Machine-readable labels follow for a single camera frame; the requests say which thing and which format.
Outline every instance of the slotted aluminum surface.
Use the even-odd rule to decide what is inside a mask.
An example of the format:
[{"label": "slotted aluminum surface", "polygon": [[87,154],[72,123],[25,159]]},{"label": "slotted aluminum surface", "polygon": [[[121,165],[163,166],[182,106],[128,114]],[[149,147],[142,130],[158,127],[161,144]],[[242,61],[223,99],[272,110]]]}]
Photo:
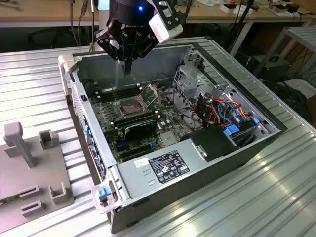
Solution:
[{"label": "slotted aluminum surface", "polygon": [[[171,43],[193,41],[276,115],[287,132],[240,169],[112,235],[106,215],[95,210],[89,194],[92,180],[57,68],[58,55],[88,48],[1,54],[0,133],[4,123],[16,120],[25,136],[57,131],[76,198],[73,205],[3,236],[316,236],[316,131],[212,40]],[[213,68],[206,70],[223,82]]]},{"label": "slotted aluminum surface", "polygon": [[316,52],[316,27],[290,27],[286,34],[314,53]]}]

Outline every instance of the power supply label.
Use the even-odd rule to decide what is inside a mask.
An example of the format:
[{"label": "power supply label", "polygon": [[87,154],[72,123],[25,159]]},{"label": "power supply label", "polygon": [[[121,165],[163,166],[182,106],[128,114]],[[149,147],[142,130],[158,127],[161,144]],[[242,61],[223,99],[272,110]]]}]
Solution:
[{"label": "power supply label", "polygon": [[190,171],[177,150],[150,159],[149,164],[162,184]]}]

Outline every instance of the blue cable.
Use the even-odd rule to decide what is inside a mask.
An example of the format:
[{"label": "blue cable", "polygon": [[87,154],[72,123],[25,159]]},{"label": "blue cable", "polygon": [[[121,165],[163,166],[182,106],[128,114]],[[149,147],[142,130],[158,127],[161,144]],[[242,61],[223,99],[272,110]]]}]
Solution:
[{"label": "blue cable", "polygon": [[244,119],[237,113],[237,111],[236,111],[235,107],[233,106],[233,104],[230,103],[230,102],[227,102],[227,101],[223,101],[223,102],[219,103],[218,106],[217,106],[218,114],[219,114],[219,116],[220,116],[222,119],[228,121],[230,124],[233,124],[228,118],[226,118],[226,117],[224,117],[224,116],[222,115],[221,108],[220,108],[222,103],[228,104],[228,105],[233,109],[233,112],[235,113],[235,115],[237,116],[237,118],[238,118],[240,121],[244,121]]},{"label": "blue cable", "polygon": [[223,103],[223,102],[219,103],[218,106],[217,106],[218,114],[219,114],[219,116],[220,116],[222,119],[224,119],[224,120],[228,121],[230,124],[232,124],[232,121],[230,121],[228,118],[225,118],[225,117],[222,115],[221,108],[220,108],[222,103]]}]

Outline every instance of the plastic holder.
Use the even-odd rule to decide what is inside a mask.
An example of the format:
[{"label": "plastic holder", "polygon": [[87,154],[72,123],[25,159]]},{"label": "plastic holder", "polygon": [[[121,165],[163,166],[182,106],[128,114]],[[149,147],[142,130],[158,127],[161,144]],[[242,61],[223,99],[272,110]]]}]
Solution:
[{"label": "plastic holder", "polygon": [[101,184],[98,184],[91,189],[91,195],[92,195],[92,199],[94,202],[94,206],[99,213],[101,213],[101,214],[108,213],[108,212],[110,212],[110,211],[114,210],[115,208],[118,208],[122,205],[121,200],[117,200],[116,202],[112,203],[111,205],[102,206],[101,201],[99,199],[99,197],[100,197],[99,191],[101,191],[101,193],[103,193],[103,194],[104,194],[104,191],[111,191],[110,181],[104,180]]}]

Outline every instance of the black cylinder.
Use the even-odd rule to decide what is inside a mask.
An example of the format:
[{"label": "black cylinder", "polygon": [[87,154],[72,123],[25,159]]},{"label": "black cylinder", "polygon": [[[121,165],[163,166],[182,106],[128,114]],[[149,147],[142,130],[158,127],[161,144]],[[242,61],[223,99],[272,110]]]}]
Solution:
[{"label": "black cylinder", "polygon": [[110,17],[129,26],[147,25],[154,7],[146,0],[110,0]]}]

